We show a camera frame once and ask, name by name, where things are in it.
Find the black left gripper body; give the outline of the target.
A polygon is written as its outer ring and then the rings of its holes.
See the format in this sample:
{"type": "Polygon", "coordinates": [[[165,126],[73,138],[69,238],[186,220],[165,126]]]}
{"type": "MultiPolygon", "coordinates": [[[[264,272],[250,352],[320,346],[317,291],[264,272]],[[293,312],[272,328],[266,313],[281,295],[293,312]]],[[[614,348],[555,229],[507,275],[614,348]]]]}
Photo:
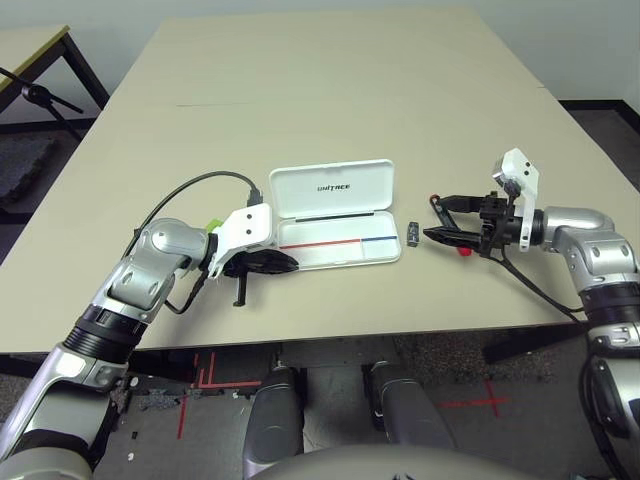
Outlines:
{"type": "Polygon", "coordinates": [[[238,252],[233,255],[224,265],[222,273],[229,278],[245,278],[246,277],[246,253],[238,252]]]}

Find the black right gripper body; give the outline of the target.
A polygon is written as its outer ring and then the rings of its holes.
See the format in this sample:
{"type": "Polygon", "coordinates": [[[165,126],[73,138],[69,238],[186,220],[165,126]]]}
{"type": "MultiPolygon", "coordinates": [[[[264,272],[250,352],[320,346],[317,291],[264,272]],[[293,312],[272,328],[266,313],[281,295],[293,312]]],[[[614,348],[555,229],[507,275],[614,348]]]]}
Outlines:
{"type": "Polygon", "coordinates": [[[494,250],[519,242],[522,219],[515,214],[514,202],[514,196],[502,198],[497,192],[490,192],[482,199],[479,209],[480,243],[477,250],[481,257],[489,258],[494,250]]]}

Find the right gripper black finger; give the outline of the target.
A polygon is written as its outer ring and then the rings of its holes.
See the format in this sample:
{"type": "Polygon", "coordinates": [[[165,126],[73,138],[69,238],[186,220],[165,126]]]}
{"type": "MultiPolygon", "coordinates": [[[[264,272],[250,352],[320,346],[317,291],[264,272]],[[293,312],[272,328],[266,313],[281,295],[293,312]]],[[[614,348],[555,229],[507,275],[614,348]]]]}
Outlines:
{"type": "Polygon", "coordinates": [[[450,195],[439,199],[440,205],[451,212],[477,213],[484,202],[483,197],[450,195]]]}
{"type": "Polygon", "coordinates": [[[423,234],[433,241],[456,248],[479,249],[481,246],[481,235],[479,233],[446,226],[425,228],[423,234]]]}

